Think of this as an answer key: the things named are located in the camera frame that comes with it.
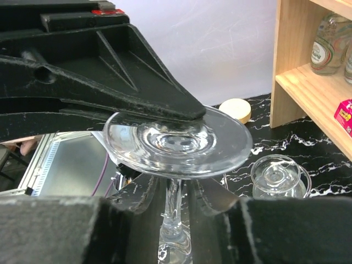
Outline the clear stemmed wine glass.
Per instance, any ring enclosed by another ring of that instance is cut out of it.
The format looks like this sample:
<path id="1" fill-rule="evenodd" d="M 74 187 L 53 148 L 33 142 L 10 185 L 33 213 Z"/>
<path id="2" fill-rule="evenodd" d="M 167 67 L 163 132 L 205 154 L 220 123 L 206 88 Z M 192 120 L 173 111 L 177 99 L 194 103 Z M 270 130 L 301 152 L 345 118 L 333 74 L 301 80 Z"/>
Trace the clear stemmed wine glass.
<path id="1" fill-rule="evenodd" d="M 242 122 L 213 107 L 194 123 L 122 125 L 121 118 L 114 113 L 104 125 L 107 148 L 128 167 L 167 179 L 158 262 L 191 263 L 190 230 L 181 215 L 183 181 L 240 167 L 250 155 L 252 136 Z"/>

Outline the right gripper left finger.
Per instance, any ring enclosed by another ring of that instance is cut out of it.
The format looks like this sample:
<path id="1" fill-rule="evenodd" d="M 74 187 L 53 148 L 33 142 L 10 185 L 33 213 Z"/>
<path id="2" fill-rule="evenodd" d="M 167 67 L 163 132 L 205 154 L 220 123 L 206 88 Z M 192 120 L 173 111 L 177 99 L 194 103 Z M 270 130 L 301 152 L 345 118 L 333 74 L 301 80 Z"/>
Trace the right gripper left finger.
<path id="1" fill-rule="evenodd" d="M 142 174 L 108 198 L 1 198 L 1 263 L 156 263 L 166 181 Z"/>

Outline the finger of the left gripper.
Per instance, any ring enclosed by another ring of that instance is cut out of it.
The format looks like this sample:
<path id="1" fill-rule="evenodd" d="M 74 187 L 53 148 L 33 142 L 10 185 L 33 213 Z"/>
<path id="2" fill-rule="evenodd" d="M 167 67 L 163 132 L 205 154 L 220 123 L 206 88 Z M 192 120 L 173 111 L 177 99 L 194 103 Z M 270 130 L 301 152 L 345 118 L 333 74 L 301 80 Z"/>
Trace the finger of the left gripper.
<path id="1" fill-rule="evenodd" d="M 77 104 L 59 108 L 39 104 L 1 104 L 1 141 L 69 131 L 102 130 L 122 104 L 95 108 Z"/>

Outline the round yellow wooden coaster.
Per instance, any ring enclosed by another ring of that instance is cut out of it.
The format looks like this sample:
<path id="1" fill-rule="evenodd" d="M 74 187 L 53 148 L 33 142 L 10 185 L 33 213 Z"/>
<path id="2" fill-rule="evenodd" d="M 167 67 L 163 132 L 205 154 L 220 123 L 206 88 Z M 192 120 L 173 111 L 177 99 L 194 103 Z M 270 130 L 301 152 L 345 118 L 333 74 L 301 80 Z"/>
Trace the round yellow wooden coaster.
<path id="1" fill-rule="evenodd" d="M 219 110 L 238 119 L 243 124 L 246 124 L 251 118 L 251 106 L 248 101 L 241 98 L 231 98 L 224 101 L 219 106 Z"/>

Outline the ribbed goblet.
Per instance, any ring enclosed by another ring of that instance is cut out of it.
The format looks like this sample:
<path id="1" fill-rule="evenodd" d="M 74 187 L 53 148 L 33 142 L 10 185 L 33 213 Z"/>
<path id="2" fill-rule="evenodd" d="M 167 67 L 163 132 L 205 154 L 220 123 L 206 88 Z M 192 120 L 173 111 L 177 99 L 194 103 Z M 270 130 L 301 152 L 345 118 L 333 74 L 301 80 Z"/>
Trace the ribbed goblet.
<path id="1" fill-rule="evenodd" d="M 300 181 L 299 164 L 284 155 L 267 155 L 259 158 L 251 167 L 253 187 L 264 193 L 286 193 Z"/>

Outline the chrome wine glass rack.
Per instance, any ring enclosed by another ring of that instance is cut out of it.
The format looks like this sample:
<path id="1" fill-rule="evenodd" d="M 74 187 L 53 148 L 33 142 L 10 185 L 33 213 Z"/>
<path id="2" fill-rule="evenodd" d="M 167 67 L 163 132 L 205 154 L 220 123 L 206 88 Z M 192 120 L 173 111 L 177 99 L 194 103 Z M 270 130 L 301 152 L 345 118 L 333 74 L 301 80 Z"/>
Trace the chrome wine glass rack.
<path id="1" fill-rule="evenodd" d="M 312 189 L 312 180 L 307 170 L 299 165 L 300 169 L 300 181 L 297 186 L 285 193 L 269 194 L 259 190 L 257 187 L 253 187 L 252 196 L 256 198 L 269 198 L 269 197 L 294 197 L 294 198 L 308 198 Z"/>

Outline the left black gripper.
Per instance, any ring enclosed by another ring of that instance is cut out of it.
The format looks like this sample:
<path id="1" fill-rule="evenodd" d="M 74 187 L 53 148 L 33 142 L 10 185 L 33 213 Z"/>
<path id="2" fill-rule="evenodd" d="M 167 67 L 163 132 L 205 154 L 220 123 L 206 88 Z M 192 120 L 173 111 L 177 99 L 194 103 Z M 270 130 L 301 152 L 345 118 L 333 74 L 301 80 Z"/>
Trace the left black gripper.
<path id="1" fill-rule="evenodd" d="M 206 112 L 110 1 L 1 1 L 1 97 L 181 121 Z"/>

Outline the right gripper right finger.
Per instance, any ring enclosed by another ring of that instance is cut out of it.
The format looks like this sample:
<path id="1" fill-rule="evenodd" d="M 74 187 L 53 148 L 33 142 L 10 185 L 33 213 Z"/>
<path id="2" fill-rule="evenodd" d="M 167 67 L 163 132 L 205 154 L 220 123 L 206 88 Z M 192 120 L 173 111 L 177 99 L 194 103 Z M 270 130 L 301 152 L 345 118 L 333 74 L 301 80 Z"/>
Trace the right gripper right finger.
<path id="1" fill-rule="evenodd" d="M 351 199 L 238 197 L 188 183 L 194 263 L 351 263 Z"/>

